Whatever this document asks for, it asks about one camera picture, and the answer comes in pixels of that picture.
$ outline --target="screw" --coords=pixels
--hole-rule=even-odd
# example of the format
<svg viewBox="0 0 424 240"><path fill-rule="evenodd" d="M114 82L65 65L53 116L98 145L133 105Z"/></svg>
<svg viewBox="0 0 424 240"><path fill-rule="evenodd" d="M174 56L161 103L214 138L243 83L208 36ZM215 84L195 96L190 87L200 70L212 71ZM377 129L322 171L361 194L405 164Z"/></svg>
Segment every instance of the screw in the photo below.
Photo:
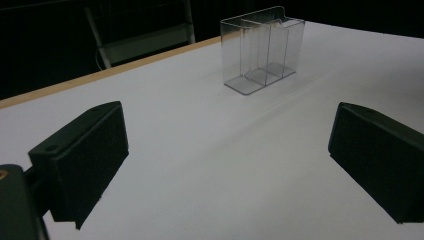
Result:
<svg viewBox="0 0 424 240"><path fill-rule="evenodd" d="M9 173L8 171L4 169L0 169L0 180L3 180L3 178L5 178L8 173Z"/></svg>

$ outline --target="white tabletop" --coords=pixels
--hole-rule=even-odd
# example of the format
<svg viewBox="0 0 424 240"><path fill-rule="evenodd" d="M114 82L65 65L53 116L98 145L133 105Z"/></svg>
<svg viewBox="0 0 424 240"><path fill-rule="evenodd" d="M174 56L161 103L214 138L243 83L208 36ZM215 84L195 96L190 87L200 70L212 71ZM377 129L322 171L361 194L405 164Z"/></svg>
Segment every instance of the white tabletop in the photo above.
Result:
<svg viewBox="0 0 424 240"><path fill-rule="evenodd" d="M0 110L0 164L85 110L123 104L130 155L80 231L58 239L423 239L329 156L337 105L424 133L424 39L306 23L298 72L250 96L224 86L220 44Z"/></svg>

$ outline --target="clear acrylic box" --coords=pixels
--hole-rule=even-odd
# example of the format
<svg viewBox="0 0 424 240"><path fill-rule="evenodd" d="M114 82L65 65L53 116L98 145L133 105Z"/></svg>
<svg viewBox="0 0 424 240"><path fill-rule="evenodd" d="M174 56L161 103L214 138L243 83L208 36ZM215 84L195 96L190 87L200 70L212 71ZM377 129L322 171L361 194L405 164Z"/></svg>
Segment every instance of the clear acrylic box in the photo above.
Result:
<svg viewBox="0 0 424 240"><path fill-rule="evenodd" d="M222 20L224 84L248 95L295 73L304 27L283 7Z"/></svg>

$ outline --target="wooden table edge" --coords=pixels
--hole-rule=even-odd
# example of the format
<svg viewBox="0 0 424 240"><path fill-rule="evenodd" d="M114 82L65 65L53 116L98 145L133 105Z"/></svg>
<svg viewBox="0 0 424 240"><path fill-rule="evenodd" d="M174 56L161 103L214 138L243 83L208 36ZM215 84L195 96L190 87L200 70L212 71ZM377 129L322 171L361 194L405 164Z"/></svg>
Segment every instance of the wooden table edge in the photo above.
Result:
<svg viewBox="0 0 424 240"><path fill-rule="evenodd" d="M11 107L20 103L28 102L37 98L41 98L50 94L54 94L57 92L65 91L67 89L71 89L77 86L81 86L90 82L94 82L109 76L113 76L137 67L141 67L150 63L154 63L169 57L176 56L178 54L182 54L191 50L195 50L198 48L202 48L211 44L219 43L221 41L220 37L211 38L205 41L197 42L191 45L187 45L181 48L176 48L167 52L163 52L160 54L156 54L150 57L146 57L143 59L139 59L127 64L123 64L120 66L116 66L113 68L109 68L100 72L95 72L86 76L82 76L73 80L69 80L66 82L58 83L52 86L48 86L45 88L41 88L32 92L24 93L21 95L17 95L14 97L6 98L0 101L0 109Z"/></svg>

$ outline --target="white table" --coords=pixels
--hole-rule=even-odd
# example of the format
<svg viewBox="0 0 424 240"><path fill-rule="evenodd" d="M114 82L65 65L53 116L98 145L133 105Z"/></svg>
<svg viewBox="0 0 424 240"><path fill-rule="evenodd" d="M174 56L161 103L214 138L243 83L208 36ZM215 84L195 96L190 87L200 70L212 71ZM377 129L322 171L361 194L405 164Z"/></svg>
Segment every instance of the white table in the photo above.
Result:
<svg viewBox="0 0 424 240"><path fill-rule="evenodd" d="M80 231L58 239L423 239L333 160L339 102L424 133L424 39L306 23L298 72L250 96L208 45L0 110L0 164L85 110L123 104L130 155Z"/></svg>

